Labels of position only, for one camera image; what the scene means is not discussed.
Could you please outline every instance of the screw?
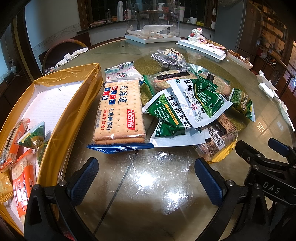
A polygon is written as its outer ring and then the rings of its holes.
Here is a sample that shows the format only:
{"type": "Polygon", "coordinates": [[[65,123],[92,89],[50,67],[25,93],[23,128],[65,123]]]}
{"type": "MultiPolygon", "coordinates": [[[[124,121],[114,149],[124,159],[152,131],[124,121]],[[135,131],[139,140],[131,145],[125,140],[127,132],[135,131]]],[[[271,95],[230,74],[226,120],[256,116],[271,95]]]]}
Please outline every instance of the screw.
{"type": "Polygon", "coordinates": [[[39,184],[35,184],[35,185],[33,186],[33,189],[34,189],[34,190],[37,190],[37,189],[39,188],[39,186],[40,186],[39,184]]]}
{"type": "Polygon", "coordinates": [[[61,187],[65,186],[66,184],[67,184],[67,181],[66,181],[66,180],[61,180],[61,181],[59,182],[59,185],[60,185],[61,187]]]}
{"type": "Polygon", "coordinates": [[[234,185],[234,181],[233,180],[227,180],[226,183],[229,186],[233,186],[234,185]]]}
{"type": "Polygon", "coordinates": [[[258,183],[255,183],[254,186],[255,186],[255,188],[258,189],[258,190],[261,188],[261,186],[260,186],[258,183]]]}

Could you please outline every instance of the blue package edge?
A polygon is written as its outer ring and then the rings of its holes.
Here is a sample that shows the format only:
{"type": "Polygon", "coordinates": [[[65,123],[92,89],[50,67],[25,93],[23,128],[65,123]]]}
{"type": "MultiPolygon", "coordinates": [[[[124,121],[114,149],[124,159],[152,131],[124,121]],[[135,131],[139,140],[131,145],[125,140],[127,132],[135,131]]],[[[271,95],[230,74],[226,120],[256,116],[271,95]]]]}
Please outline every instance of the blue package edge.
{"type": "Polygon", "coordinates": [[[89,144],[88,149],[103,152],[105,154],[114,154],[124,151],[142,150],[154,148],[152,143],[126,143],[126,144],[111,144],[111,145],[97,145],[89,144]]]}

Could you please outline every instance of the round glass table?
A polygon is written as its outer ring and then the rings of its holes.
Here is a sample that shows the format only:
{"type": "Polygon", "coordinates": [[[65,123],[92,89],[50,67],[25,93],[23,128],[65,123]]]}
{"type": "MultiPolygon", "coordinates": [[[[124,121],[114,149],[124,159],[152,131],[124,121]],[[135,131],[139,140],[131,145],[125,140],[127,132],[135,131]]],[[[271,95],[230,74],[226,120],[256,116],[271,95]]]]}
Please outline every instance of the round glass table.
{"type": "MultiPolygon", "coordinates": [[[[267,158],[286,162],[267,142],[274,137],[292,146],[295,135],[291,127],[277,104],[259,89],[256,76],[227,57],[217,63],[172,42],[144,45],[124,39],[91,49],[63,68],[98,62],[104,78],[104,68],[135,61],[141,74],[155,74],[164,69],[150,58],[151,54],[172,47],[181,52],[188,63],[239,82],[254,103],[256,122],[241,123],[245,126],[239,131],[238,140],[250,144],[267,158]]],[[[87,149],[92,142],[99,100],[100,94],[81,125],[65,173],[67,179],[91,156],[99,161],[99,172],[82,204],[76,207],[82,220],[98,240],[195,240],[217,210],[194,172],[198,154],[191,146],[111,155],[87,149]]],[[[144,124],[149,136],[157,120],[145,114],[144,124]]],[[[238,185],[243,185],[249,169],[235,151],[211,167],[238,185]]],[[[222,238],[230,234],[238,214],[239,207],[222,238]]]]}

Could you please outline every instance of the bowl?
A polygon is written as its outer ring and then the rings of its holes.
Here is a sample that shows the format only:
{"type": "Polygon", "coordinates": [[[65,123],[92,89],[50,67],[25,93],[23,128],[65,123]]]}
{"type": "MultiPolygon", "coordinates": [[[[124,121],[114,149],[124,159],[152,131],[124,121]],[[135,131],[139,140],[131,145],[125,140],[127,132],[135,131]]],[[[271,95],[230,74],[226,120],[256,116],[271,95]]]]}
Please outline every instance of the bowl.
{"type": "Polygon", "coordinates": [[[237,57],[234,57],[229,50],[227,50],[227,56],[232,59],[234,62],[238,63],[239,65],[245,67],[246,69],[251,69],[253,68],[253,65],[249,62],[249,64],[246,64],[244,61],[238,59],[237,57]]]}

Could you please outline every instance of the blue gripper pad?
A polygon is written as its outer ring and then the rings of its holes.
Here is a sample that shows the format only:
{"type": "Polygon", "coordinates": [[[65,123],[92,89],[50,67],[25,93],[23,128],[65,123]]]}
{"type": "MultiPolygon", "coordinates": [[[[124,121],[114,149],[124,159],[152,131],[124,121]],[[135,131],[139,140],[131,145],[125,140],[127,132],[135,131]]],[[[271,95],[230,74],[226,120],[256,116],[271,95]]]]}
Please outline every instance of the blue gripper pad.
{"type": "Polygon", "coordinates": [[[98,171],[98,160],[90,157],[80,170],[74,172],[67,186],[67,194],[73,206],[81,204],[98,171]]]}
{"type": "Polygon", "coordinates": [[[289,148],[274,138],[270,138],[268,140],[268,146],[283,157],[287,157],[289,155],[289,148]]]}
{"type": "Polygon", "coordinates": [[[222,176],[214,171],[203,158],[196,159],[194,169],[212,204],[220,207],[226,194],[222,176]]]}

